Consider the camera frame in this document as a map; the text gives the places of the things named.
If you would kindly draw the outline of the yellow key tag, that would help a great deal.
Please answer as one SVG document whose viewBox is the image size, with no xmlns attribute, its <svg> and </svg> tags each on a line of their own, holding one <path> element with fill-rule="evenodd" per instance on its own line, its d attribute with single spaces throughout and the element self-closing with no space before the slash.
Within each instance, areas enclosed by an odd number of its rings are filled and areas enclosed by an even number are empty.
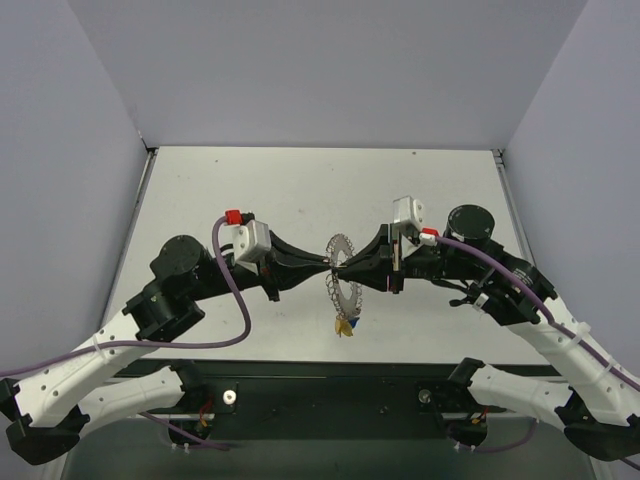
<svg viewBox="0 0 640 480">
<path fill-rule="evenodd" d="M 335 321 L 335 332 L 339 337 L 342 337 L 342 336 L 352 337 L 353 326 L 348 320 L 338 318 Z"/>
</svg>

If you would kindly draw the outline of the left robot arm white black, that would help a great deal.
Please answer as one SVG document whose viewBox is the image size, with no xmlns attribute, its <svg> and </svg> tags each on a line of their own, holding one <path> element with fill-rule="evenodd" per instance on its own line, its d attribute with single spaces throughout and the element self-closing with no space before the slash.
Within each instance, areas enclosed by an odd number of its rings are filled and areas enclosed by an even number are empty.
<svg viewBox="0 0 640 480">
<path fill-rule="evenodd" d="M 151 262 L 153 280 L 73 351 L 11 370 L 1 381 L 1 412 L 9 420 L 11 450 L 30 465 L 48 463 L 93 431 L 150 410 L 178 406 L 193 411 L 208 389 L 196 368 L 178 361 L 130 381 L 106 382 L 159 349 L 213 350 L 248 338 L 252 320 L 242 291 L 281 292 L 329 270 L 327 258 L 289 245 L 263 226 L 257 239 L 240 241 L 230 254 L 197 239 L 168 240 Z M 201 321 L 201 300 L 231 294 L 243 318 L 240 334 L 213 342 L 184 343 L 180 336 Z"/>
</svg>

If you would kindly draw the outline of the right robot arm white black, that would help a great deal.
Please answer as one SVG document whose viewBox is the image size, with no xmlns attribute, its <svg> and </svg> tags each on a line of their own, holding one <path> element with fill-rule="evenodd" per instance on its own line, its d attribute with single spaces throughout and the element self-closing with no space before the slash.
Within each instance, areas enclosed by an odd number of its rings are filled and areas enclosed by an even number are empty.
<svg viewBox="0 0 640 480">
<path fill-rule="evenodd" d="M 561 375 L 562 383 L 520 377 L 483 361 L 463 360 L 450 380 L 477 404 L 532 417 L 559 429 L 583 453 L 627 461 L 639 453 L 639 379 L 622 368 L 568 310 L 530 262 L 493 240 L 495 220 L 464 204 L 444 231 L 425 224 L 422 204 L 405 197 L 394 219 L 332 274 L 381 292 L 399 293 L 421 279 L 463 292 L 470 305 L 523 339 Z"/>
</svg>

